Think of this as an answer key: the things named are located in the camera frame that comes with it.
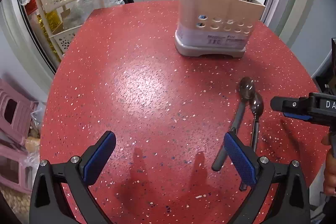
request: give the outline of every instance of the speckled tabletop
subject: speckled tabletop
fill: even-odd
[[[325,159],[327,128],[283,117],[275,95],[316,91],[299,61],[259,23],[241,59],[188,58],[177,53],[178,1],[153,1],[94,11],[76,34],[53,81],[45,113],[41,158],[81,155],[105,132],[117,146],[90,187],[115,223],[226,223],[247,195],[227,159],[211,164],[239,102],[243,76],[256,80],[265,102],[257,154],[299,160],[309,185]],[[253,116],[238,136],[250,143]],[[67,185],[76,219],[84,223]],[[269,207],[272,187],[257,218]]]

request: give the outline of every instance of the spoon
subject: spoon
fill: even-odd
[[[238,86],[238,92],[240,94],[241,100],[240,100],[236,115],[232,121],[230,130],[229,130],[229,131],[234,132],[235,134],[237,134],[240,124],[243,120],[246,102],[250,100],[251,98],[253,98],[254,96],[255,86],[254,86],[253,80],[250,77],[243,77],[240,80],[240,83]],[[224,148],[224,143],[222,143],[222,146],[215,158],[215,161],[213,162],[211,166],[212,170],[216,172],[219,171],[222,168],[226,158],[227,158],[227,152]]]
[[[258,133],[259,133],[259,117],[264,112],[264,101],[258,92],[254,93],[254,97],[250,99],[250,109],[254,115],[253,127],[252,127],[252,137],[251,137],[251,148],[255,152],[257,150],[258,143]],[[247,189],[247,185],[241,182],[239,190],[244,192]]]

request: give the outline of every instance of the metal screw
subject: metal screw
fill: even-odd
[[[268,163],[268,158],[266,158],[266,157],[260,157],[260,162],[266,164],[266,163]]]
[[[292,165],[294,165],[295,167],[299,167],[300,163],[297,160],[293,160]]]
[[[79,161],[79,157],[78,156],[73,156],[70,160],[73,164],[75,164],[76,162]]]
[[[40,165],[41,165],[41,166],[46,166],[47,163],[48,163],[47,160],[41,160]]]

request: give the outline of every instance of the finger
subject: finger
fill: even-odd
[[[336,195],[335,188],[323,184],[323,192],[326,195]]]
[[[333,157],[331,149],[328,151],[325,159],[325,169],[328,173],[336,175],[336,159]]]
[[[329,135],[324,136],[324,137],[322,138],[322,140],[321,140],[321,143],[322,143],[323,145],[330,145]]]
[[[336,187],[336,176],[324,170],[324,183],[330,187]]]

